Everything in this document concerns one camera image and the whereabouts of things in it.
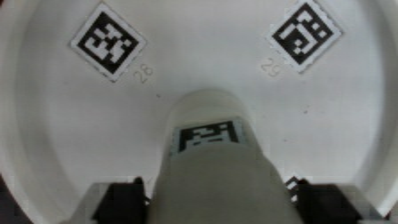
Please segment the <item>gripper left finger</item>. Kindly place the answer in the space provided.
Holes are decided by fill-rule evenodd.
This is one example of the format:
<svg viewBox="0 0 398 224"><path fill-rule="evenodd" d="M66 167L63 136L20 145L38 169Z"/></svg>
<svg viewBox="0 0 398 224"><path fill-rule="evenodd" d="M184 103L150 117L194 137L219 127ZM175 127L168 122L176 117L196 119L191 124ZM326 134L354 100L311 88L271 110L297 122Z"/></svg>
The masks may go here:
<svg viewBox="0 0 398 224"><path fill-rule="evenodd" d="M95 183L89 187L70 224L146 224L144 180Z"/></svg>

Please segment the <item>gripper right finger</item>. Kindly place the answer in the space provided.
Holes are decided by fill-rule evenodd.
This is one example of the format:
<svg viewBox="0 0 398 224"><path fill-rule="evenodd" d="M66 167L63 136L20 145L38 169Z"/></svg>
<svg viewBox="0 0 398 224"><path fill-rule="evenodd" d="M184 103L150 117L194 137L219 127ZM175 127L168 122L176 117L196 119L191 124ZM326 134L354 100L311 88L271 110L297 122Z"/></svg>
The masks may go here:
<svg viewBox="0 0 398 224"><path fill-rule="evenodd" d="M361 221L384 221L374 208L361 210L335 184L297 183L297 205L304 224L359 224Z"/></svg>

